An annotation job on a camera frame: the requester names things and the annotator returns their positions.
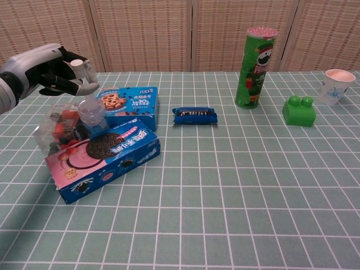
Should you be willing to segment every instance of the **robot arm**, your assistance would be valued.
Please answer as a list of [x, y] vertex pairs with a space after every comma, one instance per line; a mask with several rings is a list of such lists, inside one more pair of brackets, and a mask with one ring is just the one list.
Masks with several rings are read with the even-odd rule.
[[[66, 64], [76, 59], [84, 61], [89, 84], [82, 85]], [[86, 96], [99, 88], [89, 60], [68, 52], [60, 44], [47, 44], [13, 56], [3, 65], [0, 72], [0, 114], [13, 109], [39, 85], [44, 86], [40, 93], [48, 96], [63, 93]]]

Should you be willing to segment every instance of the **white paper cup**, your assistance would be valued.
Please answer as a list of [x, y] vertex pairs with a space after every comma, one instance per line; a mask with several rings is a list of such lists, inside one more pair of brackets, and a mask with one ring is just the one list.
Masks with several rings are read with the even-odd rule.
[[335, 105], [355, 79], [353, 74], [345, 70], [326, 70], [318, 100], [326, 105]]

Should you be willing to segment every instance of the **wrapped oreo snack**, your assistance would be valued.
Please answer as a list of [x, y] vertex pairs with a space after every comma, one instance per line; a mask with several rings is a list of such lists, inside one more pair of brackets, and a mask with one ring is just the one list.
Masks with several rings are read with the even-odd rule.
[[209, 107], [180, 107], [173, 108], [176, 124], [214, 124], [218, 116], [214, 109]]

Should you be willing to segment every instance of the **wicker room divider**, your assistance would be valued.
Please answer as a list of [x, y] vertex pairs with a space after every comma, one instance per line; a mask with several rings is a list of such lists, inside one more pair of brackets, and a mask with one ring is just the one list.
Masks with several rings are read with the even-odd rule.
[[191, 0], [89, 0], [111, 71], [189, 71]]
[[280, 70], [360, 69], [360, 1], [300, 0]]
[[95, 29], [89, 21], [90, 9], [82, 0], [1, 0], [0, 66], [20, 52], [61, 43], [89, 58], [97, 71], [104, 71]]
[[298, 0], [193, 0], [193, 71], [240, 71], [246, 30], [279, 31], [268, 68], [277, 70]]

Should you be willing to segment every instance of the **pringles can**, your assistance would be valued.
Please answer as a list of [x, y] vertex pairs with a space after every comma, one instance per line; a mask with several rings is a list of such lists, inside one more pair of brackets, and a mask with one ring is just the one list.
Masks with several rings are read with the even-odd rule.
[[251, 27], [246, 31], [244, 58], [235, 98], [237, 106], [253, 109], [258, 105], [277, 33], [277, 30], [269, 27]]

